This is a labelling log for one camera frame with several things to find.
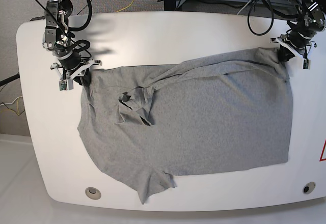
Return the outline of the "grey T-shirt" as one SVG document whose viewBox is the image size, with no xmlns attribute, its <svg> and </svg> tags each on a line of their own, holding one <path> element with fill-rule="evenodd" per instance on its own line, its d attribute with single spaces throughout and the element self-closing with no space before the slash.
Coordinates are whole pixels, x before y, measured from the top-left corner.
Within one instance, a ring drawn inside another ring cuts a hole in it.
<svg viewBox="0 0 326 224">
<path fill-rule="evenodd" d="M 174 65 L 98 69 L 81 95 L 80 138 L 98 169 L 142 203 L 173 177 L 288 161 L 293 98 L 276 48 Z"/>
</svg>

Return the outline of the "black bar behind table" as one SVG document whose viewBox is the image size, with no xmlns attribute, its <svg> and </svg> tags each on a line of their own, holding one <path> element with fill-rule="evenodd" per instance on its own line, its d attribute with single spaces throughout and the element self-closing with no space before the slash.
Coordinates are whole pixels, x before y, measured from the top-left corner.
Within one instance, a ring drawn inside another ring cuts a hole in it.
<svg viewBox="0 0 326 224">
<path fill-rule="evenodd" d="M 36 21 L 36 20 L 44 20 L 44 16 L 39 16 L 39 17 L 33 17 L 30 21 Z"/>
</svg>

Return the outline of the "black rod at left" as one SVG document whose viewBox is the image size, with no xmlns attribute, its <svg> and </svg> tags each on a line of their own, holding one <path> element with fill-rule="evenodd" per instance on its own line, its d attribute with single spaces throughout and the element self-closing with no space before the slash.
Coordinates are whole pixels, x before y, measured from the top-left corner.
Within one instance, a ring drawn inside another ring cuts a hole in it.
<svg viewBox="0 0 326 224">
<path fill-rule="evenodd" d="M 6 84 L 8 84 L 8 83 L 11 83 L 11 82 L 13 82 L 13 81 L 19 79 L 19 78 L 20 78 L 20 74 L 17 73 L 17 74 L 15 74 L 15 75 L 13 75 L 13 76 L 10 76 L 10 77 L 8 77 L 8 78 L 6 78 L 6 79 L 4 79 L 4 80 L 1 80 L 1 81 L 0 81 L 0 86 L 2 87 L 2 86 L 6 85 Z"/>
</svg>

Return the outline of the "red warning triangle sticker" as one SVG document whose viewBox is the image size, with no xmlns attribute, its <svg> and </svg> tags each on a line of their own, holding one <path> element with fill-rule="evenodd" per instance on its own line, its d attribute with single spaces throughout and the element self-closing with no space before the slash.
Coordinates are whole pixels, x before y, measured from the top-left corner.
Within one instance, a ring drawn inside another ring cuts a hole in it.
<svg viewBox="0 0 326 224">
<path fill-rule="evenodd" d="M 324 142 L 323 149 L 320 155 L 319 161 L 326 161 L 326 155 L 325 155 L 325 148 L 326 148 L 326 141 Z"/>
</svg>

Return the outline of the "black table leg post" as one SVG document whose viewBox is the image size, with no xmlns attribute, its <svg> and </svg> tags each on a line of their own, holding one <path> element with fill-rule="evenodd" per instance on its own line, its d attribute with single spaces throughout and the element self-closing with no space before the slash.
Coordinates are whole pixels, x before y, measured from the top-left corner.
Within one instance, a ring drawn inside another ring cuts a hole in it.
<svg viewBox="0 0 326 224">
<path fill-rule="evenodd" d="M 164 11 L 181 11 L 181 1 L 182 0 L 164 0 Z"/>
</svg>

